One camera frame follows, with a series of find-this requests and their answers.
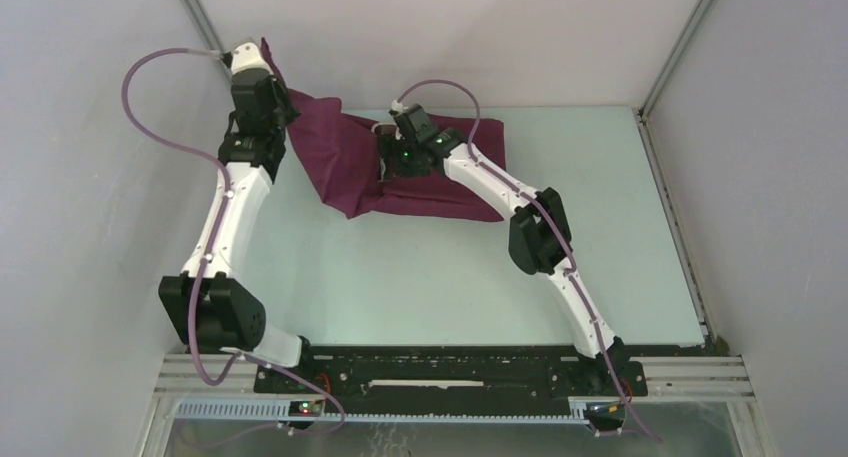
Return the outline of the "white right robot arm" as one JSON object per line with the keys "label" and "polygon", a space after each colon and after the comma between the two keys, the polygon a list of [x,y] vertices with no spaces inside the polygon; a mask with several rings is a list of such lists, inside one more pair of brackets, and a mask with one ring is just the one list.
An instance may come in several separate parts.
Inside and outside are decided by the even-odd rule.
{"label": "white right robot arm", "polygon": [[395,131],[379,138],[390,177],[438,173],[471,191],[509,224],[508,253],[522,272],[546,278],[564,312],[578,354],[578,379],[596,395],[625,392],[630,360],[584,284],[559,193],[529,186],[485,156],[472,133],[437,124],[418,104],[391,103]]}

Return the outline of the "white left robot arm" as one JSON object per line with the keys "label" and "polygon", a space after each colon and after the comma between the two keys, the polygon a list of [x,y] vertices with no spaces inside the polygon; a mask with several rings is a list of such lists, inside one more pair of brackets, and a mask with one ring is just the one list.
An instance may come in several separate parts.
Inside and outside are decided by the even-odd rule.
{"label": "white left robot arm", "polygon": [[304,393],[316,380],[304,338],[280,330],[240,279],[262,203],[286,152],[286,127],[299,115],[264,44],[248,40],[222,57],[234,109],[214,163],[213,203],[181,272],[158,294],[180,340],[195,351],[222,351],[279,366],[278,381]]}

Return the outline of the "magenta surgical wrap cloth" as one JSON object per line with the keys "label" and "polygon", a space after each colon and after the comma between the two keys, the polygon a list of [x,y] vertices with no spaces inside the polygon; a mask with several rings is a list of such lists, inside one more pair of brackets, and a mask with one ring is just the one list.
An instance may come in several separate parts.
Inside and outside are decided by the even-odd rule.
{"label": "magenta surgical wrap cloth", "polygon": [[290,145],[320,201],[353,219],[369,212],[500,222],[502,216],[462,185],[434,172],[380,179],[373,119],[347,114],[337,97],[289,90],[300,113],[287,126]]}

